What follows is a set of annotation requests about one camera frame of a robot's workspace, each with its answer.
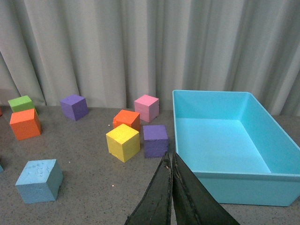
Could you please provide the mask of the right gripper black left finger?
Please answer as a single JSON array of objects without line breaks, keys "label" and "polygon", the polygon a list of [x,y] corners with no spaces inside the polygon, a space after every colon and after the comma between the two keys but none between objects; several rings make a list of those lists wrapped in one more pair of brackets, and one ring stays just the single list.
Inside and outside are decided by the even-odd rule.
[{"label": "right gripper black left finger", "polygon": [[128,216],[127,225],[169,225],[171,223],[173,171],[169,154],[162,157],[141,201]]}]

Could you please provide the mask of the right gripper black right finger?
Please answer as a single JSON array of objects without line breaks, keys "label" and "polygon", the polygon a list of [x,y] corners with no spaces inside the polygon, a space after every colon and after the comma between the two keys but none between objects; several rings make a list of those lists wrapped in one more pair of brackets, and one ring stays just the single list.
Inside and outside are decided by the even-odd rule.
[{"label": "right gripper black right finger", "polygon": [[237,225],[234,219],[208,192],[181,157],[174,153],[173,204],[179,225]]}]

